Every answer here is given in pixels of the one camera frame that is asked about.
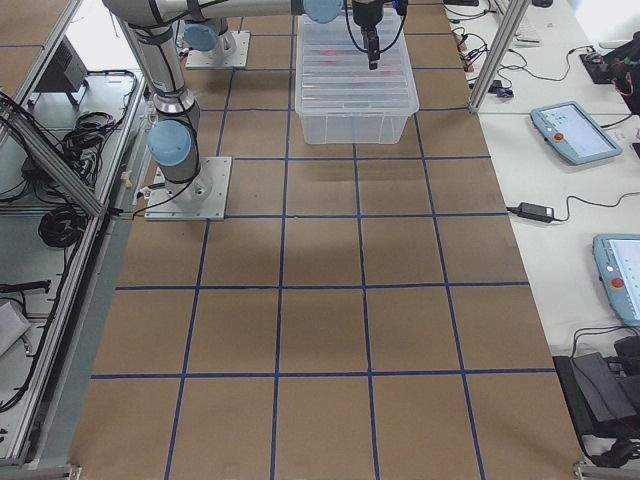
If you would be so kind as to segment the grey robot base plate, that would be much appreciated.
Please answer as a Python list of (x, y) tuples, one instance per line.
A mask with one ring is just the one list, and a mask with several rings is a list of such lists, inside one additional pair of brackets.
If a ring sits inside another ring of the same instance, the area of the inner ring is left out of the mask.
[(150, 193), (150, 207), (143, 211), (144, 218), (151, 221), (223, 220), (231, 169), (231, 157), (201, 157), (200, 173), (184, 191), (182, 186), (169, 182)]

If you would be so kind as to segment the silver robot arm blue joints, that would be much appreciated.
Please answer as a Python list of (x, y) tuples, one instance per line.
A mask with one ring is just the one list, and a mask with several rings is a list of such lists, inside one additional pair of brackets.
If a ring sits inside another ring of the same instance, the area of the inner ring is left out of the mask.
[(229, 17), (306, 14), (325, 24), (342, 11), (339, 1), (106, 1), (104, 6), (129, 32), (128, 43), (152, 89), (158, 122), (148, 134), (148, 149), (165, 185), (171, 182), (182, 189), (200, 173), (200, 107), (184, 80), (174, 24), (184, 20), (221, 35), (228, 30)]

